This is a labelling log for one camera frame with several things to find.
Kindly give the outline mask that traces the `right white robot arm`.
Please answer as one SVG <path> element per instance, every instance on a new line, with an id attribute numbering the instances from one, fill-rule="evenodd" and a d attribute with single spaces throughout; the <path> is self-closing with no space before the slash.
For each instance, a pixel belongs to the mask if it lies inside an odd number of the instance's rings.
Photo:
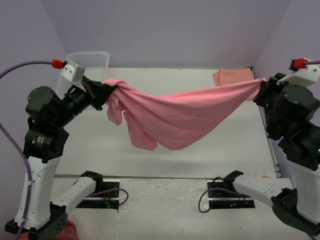
<path id="1" fill-rule="evenodd" d="M 272 187 L 235 170 L 223 179 L 223 191 L 230 197 L 240 194 L 258 200 L 284 224 L 316 237 L 320 234 L 320 128 L 310 120 L 320 102 L 283 73 L 262 82 L 253 102 L 263 107 L 267 137 L 279 141 L 295 172 L 296 187 Z"/>

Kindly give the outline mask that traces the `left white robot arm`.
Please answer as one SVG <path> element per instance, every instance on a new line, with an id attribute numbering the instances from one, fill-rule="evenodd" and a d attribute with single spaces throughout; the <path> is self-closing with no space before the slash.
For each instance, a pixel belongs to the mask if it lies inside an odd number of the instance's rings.
<path id="1" fill-rule="evenodd" d="M 84 78 L 63 98 L 48 86 L 35 88 L 28 95 L 28 131 L 21 151 L 26 175 L 20 208 L 5 231 L 30 240 L 51 240 L 67 225 L 70 212 L 85 198 L 103 193 L 102 175 L 84 172 L 63 195 L 51 200 L 55 173 L 69 137 L 65 126 L 87 107 L 100 111 L 115 87 Z"/>

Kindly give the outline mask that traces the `pink t shirt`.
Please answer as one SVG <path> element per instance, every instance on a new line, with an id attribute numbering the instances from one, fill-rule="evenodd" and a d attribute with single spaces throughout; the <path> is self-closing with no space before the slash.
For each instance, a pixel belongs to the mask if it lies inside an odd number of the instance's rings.
<path id="1" fill-rule="evenodd" d="M 134 147 L 153 151 L 162 145 L 176 151 L 205 137 L 264 82 L 258 78 L 158 96 L 140 92 L 116 78 L 102 84 L 115 87 L 106 101 L 108 120 L 118 126 L 126 121 Z"/>

